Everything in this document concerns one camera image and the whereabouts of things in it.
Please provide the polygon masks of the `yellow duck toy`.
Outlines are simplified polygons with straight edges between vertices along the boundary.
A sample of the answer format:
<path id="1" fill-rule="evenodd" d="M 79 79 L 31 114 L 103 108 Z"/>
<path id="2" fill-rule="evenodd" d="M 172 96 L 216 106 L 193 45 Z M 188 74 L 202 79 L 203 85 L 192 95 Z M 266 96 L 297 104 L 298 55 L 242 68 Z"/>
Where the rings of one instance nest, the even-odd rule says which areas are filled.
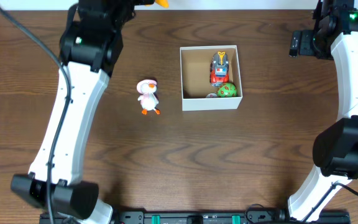
<path id="1" fill-rule="evenodd" d="M 153 0 L 152 3 L 146 4 L 146 6 L 151 6 L 153 4 L 158 4 L 161 7 L 169 8 L 168 0 Z"/>

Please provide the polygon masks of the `red toy truck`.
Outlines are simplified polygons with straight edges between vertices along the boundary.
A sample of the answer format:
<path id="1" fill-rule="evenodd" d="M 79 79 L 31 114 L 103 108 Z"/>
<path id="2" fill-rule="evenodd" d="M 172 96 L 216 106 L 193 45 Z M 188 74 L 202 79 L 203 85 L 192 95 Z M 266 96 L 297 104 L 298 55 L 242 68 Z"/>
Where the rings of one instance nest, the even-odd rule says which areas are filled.
<path id="1" fill-rule="evenodd" d="M 229 57 L 225 52 L 217 52 L 213 55 L 210 72 L 212 86 L 219 86 L 229 81 Z"/>

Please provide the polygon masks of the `green ball with red symbols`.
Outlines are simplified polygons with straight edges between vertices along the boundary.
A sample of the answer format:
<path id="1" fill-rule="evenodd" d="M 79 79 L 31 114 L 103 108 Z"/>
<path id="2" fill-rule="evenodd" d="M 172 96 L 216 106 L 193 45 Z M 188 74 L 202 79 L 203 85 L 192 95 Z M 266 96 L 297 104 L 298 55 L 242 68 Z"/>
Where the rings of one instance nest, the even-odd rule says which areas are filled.
<path id="1" fill-rule="evenodd" d="M 216 94 L 220 98 L 237 97 L 237 87 L 233 83 L 223 83 L 218 87 Z"/>

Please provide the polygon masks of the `wooden rattle drum toy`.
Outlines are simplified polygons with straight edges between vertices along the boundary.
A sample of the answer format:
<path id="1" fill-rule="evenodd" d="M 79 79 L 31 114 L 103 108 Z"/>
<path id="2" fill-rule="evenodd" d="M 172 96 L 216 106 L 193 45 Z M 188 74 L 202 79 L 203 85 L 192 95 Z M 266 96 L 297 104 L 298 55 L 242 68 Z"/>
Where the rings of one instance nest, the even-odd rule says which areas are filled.
<path id="1" fill-rule="evenodd" d="M 210 93 L 206 96 L 206 98 L 217 98 L 217 94 L 216 93 Z"/>

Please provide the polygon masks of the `white duck toy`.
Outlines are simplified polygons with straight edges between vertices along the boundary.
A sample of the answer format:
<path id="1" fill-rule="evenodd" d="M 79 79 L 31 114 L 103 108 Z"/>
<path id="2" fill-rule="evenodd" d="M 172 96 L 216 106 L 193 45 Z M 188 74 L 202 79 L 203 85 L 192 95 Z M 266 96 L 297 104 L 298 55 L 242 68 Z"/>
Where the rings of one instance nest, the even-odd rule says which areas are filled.
<path id="1" fill-rule="evenodd" d="M 160 114 L 160 110 L 157 109 L 159 101 L 155 96 L 157 82 L 149 79 L 142 80 L 137 84 L 136 88 L 140 94 L 137 100 L 142 107 L 142 114 L 146 115 L 148 111 L 155 111 L 157 114 Z"/>

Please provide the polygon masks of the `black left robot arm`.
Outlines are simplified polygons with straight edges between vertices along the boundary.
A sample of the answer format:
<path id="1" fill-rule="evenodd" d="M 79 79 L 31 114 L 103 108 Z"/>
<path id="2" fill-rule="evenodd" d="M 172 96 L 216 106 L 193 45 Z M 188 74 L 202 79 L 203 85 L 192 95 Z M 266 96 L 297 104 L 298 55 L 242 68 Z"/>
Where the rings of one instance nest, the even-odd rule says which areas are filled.
<path id="1" fill-rule="evenodd" d="M 60 39 L 58 90 L 42 145 L 28 173 L 11 190 L 50 223 L 110 223 L 112 206 L 83 180 L 91 124 L 123 48 L 121 30 L 135 17 L 136 0 L 80 0 L 68 11 Z"/>

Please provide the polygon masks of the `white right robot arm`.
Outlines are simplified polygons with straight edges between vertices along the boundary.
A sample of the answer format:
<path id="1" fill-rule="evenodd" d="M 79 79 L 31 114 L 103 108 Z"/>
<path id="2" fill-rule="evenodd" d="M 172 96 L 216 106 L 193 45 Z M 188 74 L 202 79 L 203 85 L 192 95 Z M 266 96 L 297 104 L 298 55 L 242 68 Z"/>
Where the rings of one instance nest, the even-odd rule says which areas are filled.
<path id="1" fill-rule="evenodd" d="M 328 202 L 358 179 L 358 11 L 352 1 L 319 1 L 311 30 L 297 30 L 290 56 L 315 56 L 336 66 L 336 122 L 313 144 L 313 168 L 288 199 L 289 220 L 315 222 Z"/>

